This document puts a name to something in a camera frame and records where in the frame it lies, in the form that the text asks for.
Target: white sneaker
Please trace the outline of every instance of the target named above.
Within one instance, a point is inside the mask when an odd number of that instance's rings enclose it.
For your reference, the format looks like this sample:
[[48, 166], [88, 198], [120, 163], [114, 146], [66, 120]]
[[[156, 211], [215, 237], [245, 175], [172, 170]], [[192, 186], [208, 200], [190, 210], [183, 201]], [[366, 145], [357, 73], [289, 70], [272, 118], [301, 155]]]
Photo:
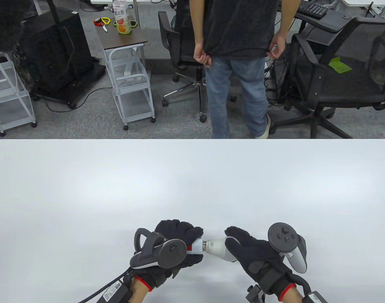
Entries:
[[255, 137], [255, 139], [268, 139], [268, 135], [270, 132], [270, 126], [271, 126], [271, 119], [270, 119], [270, 116], [268, 114], [266, 114], [266, 119], [267, 119], [266, 131], [264, 132], [264, 134], [262, 136]]

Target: glove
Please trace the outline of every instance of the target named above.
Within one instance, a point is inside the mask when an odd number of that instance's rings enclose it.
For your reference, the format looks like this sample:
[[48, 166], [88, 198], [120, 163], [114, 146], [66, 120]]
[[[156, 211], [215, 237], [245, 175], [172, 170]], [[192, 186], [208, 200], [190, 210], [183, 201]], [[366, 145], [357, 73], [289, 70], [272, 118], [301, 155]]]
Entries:
[[[161, 234], [167, 240], [180, 239], [189, 247], [198, 238], [204, 234], [204, 230], [200, 227], [194, 227], [188, 222], [180, 222], [179, 220], [163, 220], [155, 229], [155, 232]], [[202, 261], [202, 254], [187, 254], [185, 259], [171, 269], [164, 269], [158, 266], [148, 267], [141, 270], [134, 270], [136, 278], [144, 283], [149, 291], [162, 285], [167, 278], [178, 274], [181, 268], [191, 267]]]
[[288, 277], [292, 270], [283, 263], [283, 258], [268, 241], [257, 240], [247, 231], [235, 226], [228, 227], [225, 234], [240, 242], [239, 244], [234, 239], [227, 238], [225, 245], [266, 294], [275, 294], [282, 301], [288, 289], [296, 287]]

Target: black mesh chair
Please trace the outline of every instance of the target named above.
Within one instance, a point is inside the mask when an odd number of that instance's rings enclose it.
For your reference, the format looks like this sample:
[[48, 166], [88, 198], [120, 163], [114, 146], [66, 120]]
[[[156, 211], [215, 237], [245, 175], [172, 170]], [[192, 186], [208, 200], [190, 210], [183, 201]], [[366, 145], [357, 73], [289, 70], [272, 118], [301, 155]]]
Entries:
[[[311, 139], [316, 138], [317, 127], [342, 138], [350, 135], [330, 123], [325, 107], [385, 109], [385, 19], [357, 17], [351, 20], [335, 37], [322, 55], [315, 55], [302, 34], [292, 38], [290, 75], [311, 114], [276, 122], [270, 128], [296, 124], [311, 124]], [[332, 59], [352, 70], [339, 73], [329, 66]]]
[[174, 29], [171, 28], [166, 12], [158, 12], [160, 33], [163, 46], [169, 50], [173, 67], [178, 71], [185, 70], [188, 66], [196, 68], [195, 79], [176, 72], [173, 81], [178, 82], [180, 78], [188, 81], [188, 84], [163, 96], [162, 105], [168, 106], [168, 97], [182, 91], [196, 88], [199, 98], [199, 120], [202, 123], [207, 121], [207, 116], [202, 113], [202, 86], [203, 66], [194, 59], [195, 38], [193, 23], [191, 21], [190, 6], [188, 0], [177, 1], [177, 11]]

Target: hand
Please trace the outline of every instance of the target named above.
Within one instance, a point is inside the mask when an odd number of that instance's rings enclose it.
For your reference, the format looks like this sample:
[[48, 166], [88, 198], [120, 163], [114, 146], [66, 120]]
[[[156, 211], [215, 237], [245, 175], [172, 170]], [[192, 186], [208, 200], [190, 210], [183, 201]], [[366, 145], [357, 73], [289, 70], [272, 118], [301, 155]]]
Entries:
[[[180, 239], [188, 246], [193, 244], [195, 240], [201, 238], [204, 230], [200, 227], [194, 227], [188, 222], [180, 222], [179, 220], [163, 220], [155, 229], [155, 232], [161, 234], [168, 240]], [[158, 266], [148, 267], [142, 270], [134, 270], [135, 274], [149, 286], [149, 291], [162, 285], [167, 278], [178, 274], [181, 268], [193, 266], [202, 261], [204, 256], [201, 254], [187, 254], [184, 261], [177, 267], [164, 269]]]
[[202, 43], [195, 44], [194, 59], [203, 64], [206, 68], [209, 68], [212, 65], [212, 59], [204, 52]]
[[282, 261], [268, 241], [257, 240], [247, 231], [235, 226], [225, 230], [228, 238], [225, 245], [229, 252], [240, 262], [245, 272], [256, 281], [266, 294], [276, 294], [278, 298], [291, 286], [286, 273], [292, 272]]
[[274, 60], [278, 59], [285, 50], [286, 40], [287, 38], [284, 34], [277, 32], [269, 45], [269, 52], [267, 52], [267, 56]]

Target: green sticky note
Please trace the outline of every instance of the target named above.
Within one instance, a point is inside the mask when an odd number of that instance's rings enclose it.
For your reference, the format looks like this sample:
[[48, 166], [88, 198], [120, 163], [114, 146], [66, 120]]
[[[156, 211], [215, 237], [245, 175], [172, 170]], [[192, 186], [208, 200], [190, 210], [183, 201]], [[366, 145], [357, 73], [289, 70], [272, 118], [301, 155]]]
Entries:
[[340, 61], [340, 57], [331, 59], [329, 66], [339, 74], [346, 73], [352, 70], [352, 68]]

